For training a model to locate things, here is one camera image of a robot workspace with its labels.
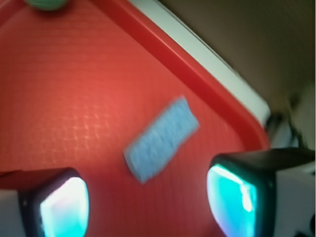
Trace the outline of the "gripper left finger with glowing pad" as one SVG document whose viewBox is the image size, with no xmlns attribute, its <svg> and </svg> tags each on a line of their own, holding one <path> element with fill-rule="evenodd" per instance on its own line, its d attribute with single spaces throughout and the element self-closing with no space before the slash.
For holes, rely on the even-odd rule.
<svg viewBox="0 0 316 237">
<path fill-rule="evenodd" d="M 66 167 L 22 171 L 18 194 L 26 236 L 85 236 L 89 192 L 77 170 Z"/>
</svg>

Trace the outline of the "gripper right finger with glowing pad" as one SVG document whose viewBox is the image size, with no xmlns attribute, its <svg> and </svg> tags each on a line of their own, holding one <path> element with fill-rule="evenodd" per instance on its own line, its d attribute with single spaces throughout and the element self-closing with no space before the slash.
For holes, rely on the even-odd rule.
<svg viewBox="0 0 316 237">
<path fill-rule="evenodd" d="M 313 237 L 316 157 L 303 148 L 216 155 L 206 189 L 227 237 Z"/>
</svg>

